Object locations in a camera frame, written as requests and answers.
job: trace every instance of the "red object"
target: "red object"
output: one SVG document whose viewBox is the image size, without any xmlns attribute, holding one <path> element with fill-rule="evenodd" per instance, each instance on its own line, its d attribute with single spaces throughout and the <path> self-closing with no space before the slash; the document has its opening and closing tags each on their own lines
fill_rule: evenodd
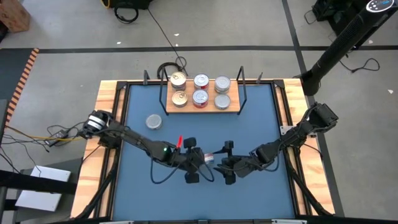
<svg viewBox="0 0 398 224">
<path fill-rule="evenodd" d="M 177 149 L 180 149 L 182 145 L 182 136 L 178 138 Z"/>
</svg>

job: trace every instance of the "wooden shelf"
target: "wooden shelf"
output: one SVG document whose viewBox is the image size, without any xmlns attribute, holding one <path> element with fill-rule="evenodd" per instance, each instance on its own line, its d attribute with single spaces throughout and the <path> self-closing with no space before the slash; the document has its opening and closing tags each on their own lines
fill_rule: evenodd
<svg viewBox="0 0 398 224">
<path fill-rule="evenodd" d="M 176 92 L 172 84 L 170 82 L 167 83 L 167 102 L 166 102 L 166 111 L 168 113 L 237 113 L 241 109 L 241 105 L 239 103 L 239 90 L 238 90 L 238 82 L 236 80 L 231 80 L 231 87 L 229 88 L 229 92 L 227 95 L 231 99 L 231 104 L 226 110 L 219 110 L 214 105 L 214 99 L 218 95 L 215 91 L 215 80 L 211 79 L 209 83 L 209 89 L 207 93 L 209 94 L 209 102 L 205 108 L 196 108 L 192 102 L 192 95 L 195 91 L 195 87 L 193 84 L 193 80 L 187 80 L 187 88 L 185 89 L 185 93 L 188 95 L 188 103 L 183 108 L 178 108 L 174 106 L 172 97 Z"/>
</svg>

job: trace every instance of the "blue table surface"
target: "blue table surface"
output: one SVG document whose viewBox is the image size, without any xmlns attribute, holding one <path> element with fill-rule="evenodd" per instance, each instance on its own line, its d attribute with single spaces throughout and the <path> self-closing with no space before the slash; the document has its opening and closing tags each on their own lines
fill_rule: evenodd
<svg viewBox="0 0 398 224">
<path fill-rule="evenodd" d="M 247 86 L 248 102 L 236 113 L 170 114 L 159 103 L 158 86 L 131 87 L 126 125 L 152 140 L 177 143 L 178 137 L 196 137 L 204 153 L 220 150 L 227 140 L 234 141 L 233 153 L 248 155 L 260 144 L 279 138 L 279 127 L 271 86 Z M 159 114 L 163 125 L 150 130 L 145 124 L 151 114 Z M 215 164 L 226 154 L 215 155 Z M 162 180 L 171 168 L 154 164 L 154 179 Z M 201 169 L 209 177 L 209 172 Z M 186 184 L 185 172 L 176 171 L 163 184 L 150 181 L 150 158 L 140 149 L 125 143 L 116 185 L 113 220 L 229 220 L 293 218 L 283 154 L 275 172 L 252 172 L 225 185 L 214 171 L 215 181 L 200 177 L 197 184 Z"/>
</svg>

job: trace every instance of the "gold can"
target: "gold can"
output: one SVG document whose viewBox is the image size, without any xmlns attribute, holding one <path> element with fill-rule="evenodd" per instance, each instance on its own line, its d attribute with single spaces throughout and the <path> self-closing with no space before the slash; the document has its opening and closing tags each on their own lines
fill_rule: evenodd
<svg viewBox="0 0 398 224">
<path fill-rule="evenodd" d="M 173 94 L 172 101 L 174 106 L 183 108 L 188 103 L 188 96 L 184 91 L 176 91 Z"/>
<path fill-rule="evenodd" d="M 175 90 L 185 90 L 187 78 L 182 72 L 174 72 L 170 76 L 170 82 Z"/>
</svg>

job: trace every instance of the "wooden plank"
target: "wooden plank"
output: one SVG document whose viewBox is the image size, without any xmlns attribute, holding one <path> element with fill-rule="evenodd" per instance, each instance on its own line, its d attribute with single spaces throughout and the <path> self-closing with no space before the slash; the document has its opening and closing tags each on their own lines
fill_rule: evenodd
<svg viewBox="0 0 398 224">
<path fill-rule="evenodd" d="M 290 113 L 294 123 L 298 123 L 304 112 L 307 110 L 307 102 L 303 94 L 301 87 L 301 82 L 298 79 L 285 79 L 285 90 L 287 93 L 287 98 L 289 101 Z M 96 110 L 112 111 L 114 94 L 116 92 L 117 80 L 102 81 L 99 86 L 99 92 L 97 96 L 97 101 L 95 104 Z M 283 101 L 281 97 L 280 90 L 277 90 L 277 96 L 279 100 L 280 112 L 282 114 L 282 121 L 287 124 L 287 120 L 284 113 Z M 124 94 L 121 94 L 119 99 L 118 108 L 121 109 L 123 106 Z M 118 110 L 117 119 L 120 119 L 121 110 Z M 85 156 L 87 156 L 93 149 L 97 147 L 98 139 L 90 139 L 86 146 Z M 309 138 L 306 144 L 318 148 L 317 140 L 314 138 Z M 110 165 L 113 162 L 114 152 L 111 152 L 111 157 L 109 160 Z M 76 190 L 75 201 L 73 202 L 71 216 L 75 217 L 83 211 L 88 202 L 91 200 L 92 196 L 98 189 L 98 183 L 100 181 L 101 167 L 104 157 L 104 149 L 99 148 L 93 155 L 91 155 L 81 167 L 81 172 L 78 181 L 78 187 Z M 302 160 L 303 171 L 305 175 L 305 180 L 308 188 L 311 190 L 312 194 L 320 201 L 320 203 L 329 212 L 333 213 L 333 204 L 331 202 L 331 196 L 326 181 L 325 170 L 323 169 L 322 160 L 317 151 L 310 149 L 307 146 L 303 146 L 301 150 L 300 158 Z M 298 203 L 300 207 L 300 213 L 303 214 L 303 199 L 301 197 L 301 192 L 298 187 Z M 106 202 L 108 200 L 108 193 L 106 192 L 103 197 L 100 215 L 103 216 L 106 210 Z"/>
<path fill-rule="evenodd" d="M 171 85 L 171 82 L 167 83 L 167 102 L 166 102 L 166 111 L 169 113 L 232 113 L 239 112 L 241 109 L 241 105 L 239 104 L 239 90 L 238 90 L 238 82 L 236 80 L 231 80 L 231 87 L 229 88 L 229 92 L 227 95 L 231 99 L 230 106 L 225 110 L 219 110 L 215 104 L 214 99 L 218 95 L 215 91 L 215 80 L 211 79 L 209 82 L 209 89 L 207 93 L 209 94 L 208 105 L 205 108 L 196 108 L 192 102 L 192 95 L 195 91 L 195 86 L 193 84 L 193 80 L 187 80 L 187 87 L 185 89 L 185 93 L 188 95 L 188 103 L 183 108 L 178 108 L 174 106 L 172 97 L 176 92 Z"/>
</svg>

